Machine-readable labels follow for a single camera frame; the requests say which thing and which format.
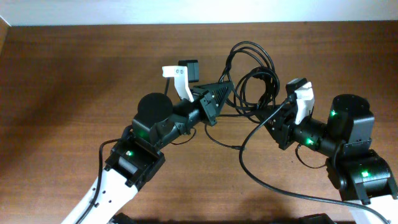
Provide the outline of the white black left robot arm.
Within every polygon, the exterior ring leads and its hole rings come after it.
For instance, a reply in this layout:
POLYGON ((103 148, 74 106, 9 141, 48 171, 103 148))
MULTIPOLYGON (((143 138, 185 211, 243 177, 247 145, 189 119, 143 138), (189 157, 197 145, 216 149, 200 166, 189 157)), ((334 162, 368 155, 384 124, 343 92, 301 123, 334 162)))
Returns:
POLYGON ((110 156, 99 160, 91 189, 63 222, 108 223, 163 165, 162 148, 190 134, 198 123, 215 125, 232 90, 231 82, 194 86, 193 101, 176 105, 163 93, 143 97, 131 125, 110 141, 114 145, 110 156))

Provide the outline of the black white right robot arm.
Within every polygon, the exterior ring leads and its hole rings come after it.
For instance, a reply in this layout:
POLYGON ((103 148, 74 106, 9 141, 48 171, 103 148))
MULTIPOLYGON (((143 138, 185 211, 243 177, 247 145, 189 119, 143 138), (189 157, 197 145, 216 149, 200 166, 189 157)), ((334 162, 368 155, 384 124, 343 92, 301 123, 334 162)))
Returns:
POLYGON ((328 178, 356 223, 397 223, 397 183, 389 164, 371 149, 374 115, 367 99, 336 96, 325 123, 304 113, 300 98, 257 115, 285 150, 292 143, 326 156, 328 178))

